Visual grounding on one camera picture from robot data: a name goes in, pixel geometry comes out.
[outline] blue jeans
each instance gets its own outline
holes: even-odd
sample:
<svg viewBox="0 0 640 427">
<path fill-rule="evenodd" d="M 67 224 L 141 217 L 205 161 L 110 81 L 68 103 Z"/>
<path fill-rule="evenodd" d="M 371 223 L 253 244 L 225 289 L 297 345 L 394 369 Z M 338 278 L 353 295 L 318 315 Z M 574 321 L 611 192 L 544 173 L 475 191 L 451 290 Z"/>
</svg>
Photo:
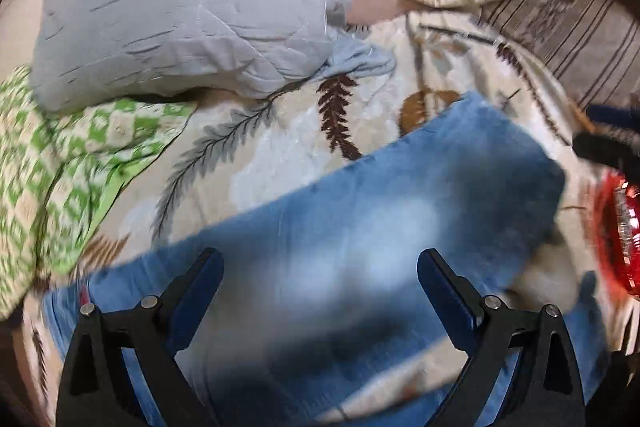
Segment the blue jeans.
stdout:
<svg viewBox="0 0 640 427">
<path fill-rule="evenodd" d="M 103 312 L 131 308 L 204 247 L 219 249 L 224 279 L 175 360 L 222 425 L 300 425 L 444 336 L 417 280 L 422 250 L 498 293 L 551 228 L 563 185 L 540 146 L 471 92 L 313 185 L 91 275 L 88 291 Z M 62 355 L 82 285 L 45 297 Z M 145 415 L 162 425 L 127 361 Z"/>
<path fill-rule="evenodd" d="M 595 287 L 596 275 L 594 272 L 586 273 L 580 283 L 576 305 L 570 313 L 564 315 L 564 323 L 571 336 L 575 358 L 580 368 L 585 401 L 593 396 L 609 365 L 606 332 L 602 324 L 600 308 L 593 297 Z M 494 421 L 500 410 L 502 399 L 507 393 L 517 360 L 517 353 L 507 357 L 491 396 L 476 422 L 477 427 L 484 427 Z M 422 427 L 447 396 L 450 387 L 450 385 L 444 385 L 401 407 L 375 416 L 345 422 L 340 427 Z"/>
</svg>

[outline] gray pillow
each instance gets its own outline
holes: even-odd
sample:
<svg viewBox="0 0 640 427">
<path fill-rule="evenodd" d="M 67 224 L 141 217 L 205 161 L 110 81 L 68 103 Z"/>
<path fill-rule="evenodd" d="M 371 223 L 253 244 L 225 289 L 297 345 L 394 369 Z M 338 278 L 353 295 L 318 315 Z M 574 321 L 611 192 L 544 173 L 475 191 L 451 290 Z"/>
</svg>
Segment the gray pillow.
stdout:
<svg viewBox="0 0 640 427">
<path fill-rule="evenodd" d="M 351 0 L 44 0 L 31 87 L 68 114 L 222 87 L 263 98 L 334 55 Z"/>
</svg>

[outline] striped fabric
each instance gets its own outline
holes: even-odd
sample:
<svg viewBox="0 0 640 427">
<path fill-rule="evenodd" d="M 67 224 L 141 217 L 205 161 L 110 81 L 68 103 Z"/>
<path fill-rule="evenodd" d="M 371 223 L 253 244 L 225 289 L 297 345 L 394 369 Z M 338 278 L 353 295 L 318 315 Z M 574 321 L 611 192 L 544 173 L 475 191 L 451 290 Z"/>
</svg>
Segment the striped fabric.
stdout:
<svg viewBox="0 0 640 427">
<path fill-rule="evenodd" d="M 638 21 L 616 0 L 502 0 L 481 19 L 540 58 L 581 107 L 627 107 L 640 88 Z"/>
</svg>

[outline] metal screw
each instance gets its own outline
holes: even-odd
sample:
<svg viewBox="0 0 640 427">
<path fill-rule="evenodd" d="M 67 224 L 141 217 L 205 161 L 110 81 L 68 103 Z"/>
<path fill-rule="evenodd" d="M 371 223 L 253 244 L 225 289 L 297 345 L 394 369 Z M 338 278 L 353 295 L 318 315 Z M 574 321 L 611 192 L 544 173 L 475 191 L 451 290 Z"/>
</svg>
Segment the metal screw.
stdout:
<svg viewBox="0 0 640 427">
<path fill-rule="evenodd" d="M 155 295 L 147 295 L 146 297 L 142 298 L 142 301 L 140 301 L 140 306 L 142 306 L 145 310 L 150 310 L 156 304 L 158 304 L 158 297 L 156 297 Z"/>
<path fill-rule="evenodd" d="M 487 295 L 484 298 L 484 304 L 487 308 L 491 308 L 492 310 L 497 310 L 500 306 L 502 306 L 502 301 L 499 297 L 495 295 Z"/>
<path fill-rule="evenodd" d="M 552 317 L 560 316 L 560 310 L 558 309 L 558 306 L 555 306 L 553 304 L 547 304 L 545 306 L 545 312 L 547 315 L 551 315 Z"/>
<path fill-rule="evenodd" d="M 89 315 L 91 315 L 94 312 L 94 310 L 95 310 L 95 304 L 92 302 L 87 302 L 86 304 L 83 304 L 82 306 L 80 306 L 80 313 L 85 317 L 88 317 Z"/>
</svg>

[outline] green and white fabric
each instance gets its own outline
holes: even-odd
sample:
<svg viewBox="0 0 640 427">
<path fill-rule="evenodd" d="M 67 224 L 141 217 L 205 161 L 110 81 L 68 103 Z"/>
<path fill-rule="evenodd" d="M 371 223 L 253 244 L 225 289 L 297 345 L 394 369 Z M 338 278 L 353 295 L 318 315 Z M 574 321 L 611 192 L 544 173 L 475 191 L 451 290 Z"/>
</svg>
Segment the green and white fabric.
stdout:
<svg viewBox="0 0 640 427">
<path fill-rule="evenodd" d="M 189 103 L 116 100 L 60 119 L 17 68 L 0 85 L 0 317 L 36 276 L 71 270 L 119 190 L 181 133 Z"/>
</svg>

